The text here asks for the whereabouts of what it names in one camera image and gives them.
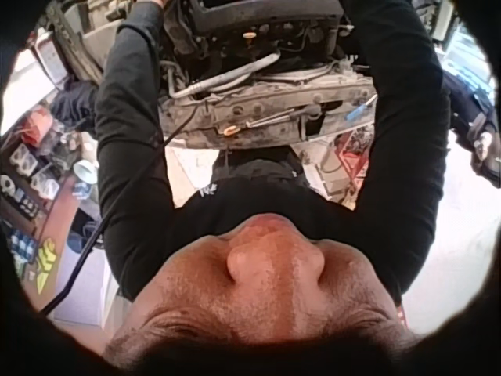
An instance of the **yellow logo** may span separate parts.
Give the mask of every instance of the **yellow logo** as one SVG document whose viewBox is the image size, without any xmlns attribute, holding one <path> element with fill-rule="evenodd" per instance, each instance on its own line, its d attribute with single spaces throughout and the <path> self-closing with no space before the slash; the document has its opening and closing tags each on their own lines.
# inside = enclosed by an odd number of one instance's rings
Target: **yellow logo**
<svg viewBox="0 0 501 376">
<path fill-rule="evenodd" d="M 49 237 L 45 239 L 43 245 L 38 249 L 37 290 L 39 294 L 41 294 L 45 287 L 45 284 L 47 283 L 47 279 L 49 278 L 49 274 L 52 270 L 52 267 L 54 266 L 54 262 L 56 262 L 56 259 L 56 245 L 54 244 L 54 241 Z"/>
</svg>

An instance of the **engine cover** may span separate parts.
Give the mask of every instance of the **engine cover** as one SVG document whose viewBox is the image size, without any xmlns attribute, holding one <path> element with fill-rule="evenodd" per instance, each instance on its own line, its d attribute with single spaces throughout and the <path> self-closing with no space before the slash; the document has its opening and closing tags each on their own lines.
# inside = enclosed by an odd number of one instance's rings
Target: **engine cover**
<svg viewBox="0 0 501 376">
<path fill-rule="evenodd" d="M 194 31 L 216 30 L 281 20 L 325 20 L 340 18 L 338 0 L 189 0 Z"/>
</svg>

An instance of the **logo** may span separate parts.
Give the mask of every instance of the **logo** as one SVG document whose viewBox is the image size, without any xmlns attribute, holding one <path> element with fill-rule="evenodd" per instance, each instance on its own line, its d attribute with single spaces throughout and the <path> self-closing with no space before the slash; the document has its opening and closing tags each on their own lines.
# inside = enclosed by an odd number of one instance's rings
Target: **logo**
<svg viewBox="0 0 501 376">
<path fill-rule="evenodd" d="M 200 192 L 200 196 L 203 197 L 203 196 L 209 196 L 209 195 L 214 195 L 216 189 L 218 188 L 218 185 L 217 184 L 211 184 L 209 186 L 206 186 L 205 188 L 202 188 L 201 190 L 199 190 Z"/>
</svg>

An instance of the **mechanic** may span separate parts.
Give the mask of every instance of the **mechanic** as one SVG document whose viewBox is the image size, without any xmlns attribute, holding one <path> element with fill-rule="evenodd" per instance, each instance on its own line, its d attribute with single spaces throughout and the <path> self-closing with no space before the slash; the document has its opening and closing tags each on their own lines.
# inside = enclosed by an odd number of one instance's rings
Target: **mechanic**
<svg viewBox="0 0 501 376">
<path fill-rule="evenodd" d="M 157 46 L 167 1 L 134 5 L 107 60 L 96 103 L 103 214 L 163 142 Z M 159 158 L 105 231 L 132 301 L 105 352 L 111 363 L 130 366 L 173 338 L 270 344 L 356 331 L 392 350 L 415 339 L 396 307 L 434 239 L 449 100 L 409 2 L 341 3 L 379 96 L 356 209 L 308 188 L 287 148 L 234 151 L 225 173 L 175 208 Z"/>
</svg>

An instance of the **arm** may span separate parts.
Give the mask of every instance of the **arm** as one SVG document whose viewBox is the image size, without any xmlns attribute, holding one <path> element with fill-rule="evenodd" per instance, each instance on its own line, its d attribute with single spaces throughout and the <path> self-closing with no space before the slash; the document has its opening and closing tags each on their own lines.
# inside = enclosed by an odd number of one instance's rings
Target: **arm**
<svg viewBox="0 0 501 376">
<path fill-rule="evenodd" d="M 135 4 L 119 27 L 108 56 L 96 101 L 99 205 L 104 215 L 163 142 L 157 108 L 157 44 L 162 23 L 160 4 Z M 106 256 L 127 298 L 134 299 L 155 274 L 151 266 L 164 250 L 165 229 L 173 212 L 162 157 L 148 177 L 124 197 L 104 234 Z"/>
<path fill-rule="evenodd" d="M 378 93 L 369 171 L 356 208 L 370 239 L 362 246 L 405 292 L 434 240 L 449 99 L 434 46 L 408 2 L 344 0 L 343 5 Z"/>
</svg>

